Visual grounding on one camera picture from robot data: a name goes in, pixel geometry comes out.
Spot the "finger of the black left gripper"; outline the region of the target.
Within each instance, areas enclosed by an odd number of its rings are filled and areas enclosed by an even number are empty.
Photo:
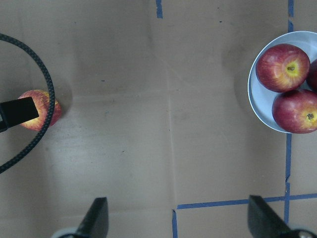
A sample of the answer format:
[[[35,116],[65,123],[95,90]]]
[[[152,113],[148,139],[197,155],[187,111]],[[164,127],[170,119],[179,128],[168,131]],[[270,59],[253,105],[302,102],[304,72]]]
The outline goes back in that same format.
[[[0,131],[35,119],[39,116],[32,97],[2,102],[0,104]]]

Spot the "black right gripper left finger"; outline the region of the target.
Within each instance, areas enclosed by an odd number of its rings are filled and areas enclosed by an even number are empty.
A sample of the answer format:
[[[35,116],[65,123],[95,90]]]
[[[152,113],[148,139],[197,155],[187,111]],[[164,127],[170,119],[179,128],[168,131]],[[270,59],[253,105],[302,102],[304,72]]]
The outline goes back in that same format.
[[[106,238],[108,234],[108,202],[106,197],[95,198],[76,229],[59,230],[54,238]]]

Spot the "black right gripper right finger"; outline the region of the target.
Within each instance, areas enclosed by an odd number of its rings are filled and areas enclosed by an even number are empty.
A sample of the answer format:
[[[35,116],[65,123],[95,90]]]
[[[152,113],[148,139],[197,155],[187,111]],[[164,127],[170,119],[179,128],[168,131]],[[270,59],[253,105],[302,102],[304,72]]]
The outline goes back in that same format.
[[[291,229],[258,195],[249,196],[248,229],[254,238],[316,238],[305,229]]]

